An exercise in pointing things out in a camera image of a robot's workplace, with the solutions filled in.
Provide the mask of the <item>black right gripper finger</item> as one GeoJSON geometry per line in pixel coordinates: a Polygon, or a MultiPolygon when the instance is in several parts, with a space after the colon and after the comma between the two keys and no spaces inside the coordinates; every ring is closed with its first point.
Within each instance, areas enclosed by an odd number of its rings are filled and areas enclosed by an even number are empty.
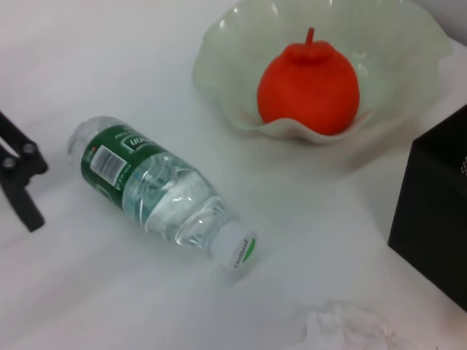
{"type": "Polygon", "coordinates": [[[32,233],[45,224],[45,219],[26,187],[33,176],[47,172],[48,164],[37,144],[4,114],[1,115],[1,139],[15,151],[12,154],[1,148],[1,188],[20,221],[32,233]]]}

